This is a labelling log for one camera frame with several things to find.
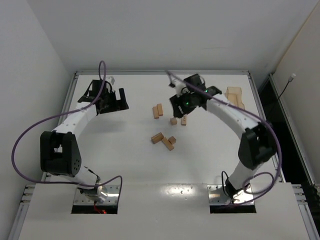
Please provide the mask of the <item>long wooden block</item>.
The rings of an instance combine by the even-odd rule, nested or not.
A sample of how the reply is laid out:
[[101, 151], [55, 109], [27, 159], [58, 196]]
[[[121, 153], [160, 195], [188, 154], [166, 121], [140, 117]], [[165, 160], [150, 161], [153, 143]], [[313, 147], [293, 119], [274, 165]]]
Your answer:
[[163, 106], [162, 106], [161, 103], [157, 104], [157, 111], [158, 111], [158, 115], [159, 116], [163, 116], [164, 115]]

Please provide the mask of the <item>amber transparent plastic bin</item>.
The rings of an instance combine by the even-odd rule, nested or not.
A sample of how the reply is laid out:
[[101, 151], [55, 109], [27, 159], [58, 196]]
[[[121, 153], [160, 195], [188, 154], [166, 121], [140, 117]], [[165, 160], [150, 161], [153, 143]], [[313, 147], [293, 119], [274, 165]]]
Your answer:
[[245, 105], [242, 102], [242, 88], [235, 86], [228, 86], [226, 88], [225, 97], [236, 107], [245, 109]]

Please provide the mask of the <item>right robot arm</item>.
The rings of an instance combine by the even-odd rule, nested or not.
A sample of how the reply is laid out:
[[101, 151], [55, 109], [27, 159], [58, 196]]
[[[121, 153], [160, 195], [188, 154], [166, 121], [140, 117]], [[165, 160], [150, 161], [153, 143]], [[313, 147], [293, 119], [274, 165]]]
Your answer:
[[183, 118], [196, 108], [218, 117], [239, 138], [239, 162], [233, 173], [222, 181], [223, 194], [232, 199], [245, 191], [258, 169], [280, 152], [280, 145], [272, 127], [251, 112], [232, 104], [220, 89], [206, 86], [205, 80], [194, 74], [185, 79], [168, 71], [169, 86], [175, 89], [169, 101], [175, 118]]

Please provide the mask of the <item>thin wooden plank block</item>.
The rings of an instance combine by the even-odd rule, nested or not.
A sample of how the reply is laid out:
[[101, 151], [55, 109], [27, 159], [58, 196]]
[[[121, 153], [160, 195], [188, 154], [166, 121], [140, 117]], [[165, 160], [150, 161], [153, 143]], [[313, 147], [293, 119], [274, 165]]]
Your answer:
[[186, 126], [187, 125], [187, 116], [184, 115], [182, 118], [181, 118], [181, 125], [182, 126]]

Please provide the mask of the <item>wooden block cube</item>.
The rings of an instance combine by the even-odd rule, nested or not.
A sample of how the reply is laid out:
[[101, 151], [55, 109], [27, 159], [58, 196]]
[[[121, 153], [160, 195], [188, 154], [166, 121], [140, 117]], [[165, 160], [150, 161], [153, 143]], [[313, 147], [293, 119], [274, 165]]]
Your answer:
[[177, 119], [176, 119], [175, 117], [172, 117], [172, 118], [170, 119], [170, 124], [171, 124], [172, 126], [176, 125], [177, 123], [178, 123], [178, 121], [177, 121]]

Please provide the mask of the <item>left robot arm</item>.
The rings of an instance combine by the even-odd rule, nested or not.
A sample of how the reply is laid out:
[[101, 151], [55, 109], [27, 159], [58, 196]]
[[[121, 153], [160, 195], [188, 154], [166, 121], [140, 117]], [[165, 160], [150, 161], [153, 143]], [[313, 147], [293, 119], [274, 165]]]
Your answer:
[[106, 201], [107, 189], [101, 185], [100, 177], [84, 165], [77, 140], [96, 116], [129, 109], [125, 90], [120, 88], [116, 96], [113, 83], [92, 80], [75, 110], [52, 131], [40, 136], [41, 170], [75, 182], [79, 192], [96, 203]]

